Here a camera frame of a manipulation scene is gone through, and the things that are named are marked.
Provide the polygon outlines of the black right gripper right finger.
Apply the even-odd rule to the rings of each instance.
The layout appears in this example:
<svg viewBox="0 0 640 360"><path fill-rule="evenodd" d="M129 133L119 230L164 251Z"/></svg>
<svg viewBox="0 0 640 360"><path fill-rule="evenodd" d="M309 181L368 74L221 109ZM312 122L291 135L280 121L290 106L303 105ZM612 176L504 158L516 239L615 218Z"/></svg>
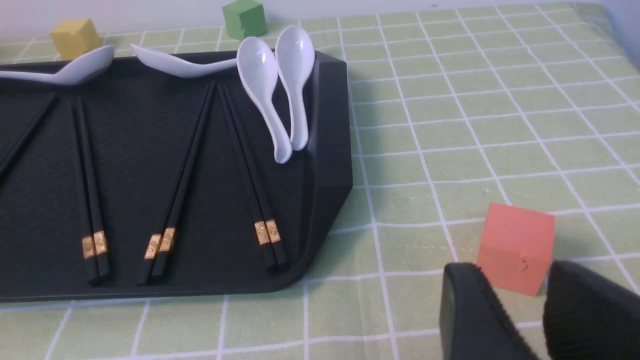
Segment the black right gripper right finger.
<svg viewBox="0 0 640 360"><path fill-rule="evenodd" d="M637 360L640 297L583 265L556 260L542 328L553 360Z"/></svg>

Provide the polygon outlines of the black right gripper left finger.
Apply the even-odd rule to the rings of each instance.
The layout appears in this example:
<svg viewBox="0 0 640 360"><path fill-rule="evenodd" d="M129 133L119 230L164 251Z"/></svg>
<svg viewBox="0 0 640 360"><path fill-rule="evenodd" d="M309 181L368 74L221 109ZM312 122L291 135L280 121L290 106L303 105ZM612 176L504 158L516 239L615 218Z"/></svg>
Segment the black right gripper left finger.
<svg viewBox="0 0 640 360"><path fill-rule="evenodd" d="M537 360L480 268L445 265L439 306L444 360Z"/></svg>

